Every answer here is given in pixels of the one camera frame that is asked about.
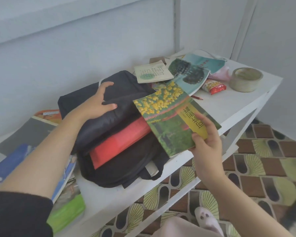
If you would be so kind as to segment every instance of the book with yellow flowers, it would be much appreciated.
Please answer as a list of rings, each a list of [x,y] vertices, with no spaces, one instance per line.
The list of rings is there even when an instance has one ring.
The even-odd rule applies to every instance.
[[[195,146],[193,132],[207,138],[206,127],[195,113],[206,115],[217,129],[221,128],[174,81],[134,103],[169,157]]]

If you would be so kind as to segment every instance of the yellow label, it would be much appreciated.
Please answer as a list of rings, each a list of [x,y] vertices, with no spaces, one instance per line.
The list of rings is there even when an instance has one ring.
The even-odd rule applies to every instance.
[[[194,113],[199,113],[199,111],[191,103],[188,103],[187,106],[183,108],[177,109],[176,112],[193,132],[199,134],[203,139],[207,139],[206,127],[203,122],[194,115]]]

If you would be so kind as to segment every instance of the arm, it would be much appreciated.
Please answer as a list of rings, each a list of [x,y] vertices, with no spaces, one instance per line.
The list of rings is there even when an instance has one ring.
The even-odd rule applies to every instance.
[[[51,198],[63,174],[78,132],[88,119],[97,118],[117,107],[102,105],[104,82],[97,93],[72,110],[0,185],[0,191],[21,192]]]
[[[242,237],[292,236],[283,226],[266,213],[227,178],[222,167],[222,143],[215,125],[204,115],[198,118],[205,124],[208,138],[203,140],[193,133],[196,147],[194,155],[197,176],[228,213],[230,222]]]

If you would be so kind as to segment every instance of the red pencil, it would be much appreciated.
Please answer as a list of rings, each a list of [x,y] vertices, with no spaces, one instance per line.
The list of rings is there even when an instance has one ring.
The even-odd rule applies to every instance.
[[[197,99],[197,100],[202,100],[202,98],[200,98],[198,96],[191,95],[191,97],[193,97],[194,99]]]

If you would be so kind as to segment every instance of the patterned floor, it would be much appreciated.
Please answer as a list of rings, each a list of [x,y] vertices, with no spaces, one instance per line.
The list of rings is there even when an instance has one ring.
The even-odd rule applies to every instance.
[[[296,142],[272,130],[269,125],[254,120],[237,145],[238,151],[223,163],[226,175],[267,213],[280,221],[296,201]],[[190,160],[92,237],[125,236],[195,176],[194,163]],[[198,206],[214,214],[225,236],[239,236],[226,213],[202,183],[150,224],[140,236],[153,234],[167,218],[175,215],[197,224],[194,210]],[[291,233],[296,236],[296,224]]]

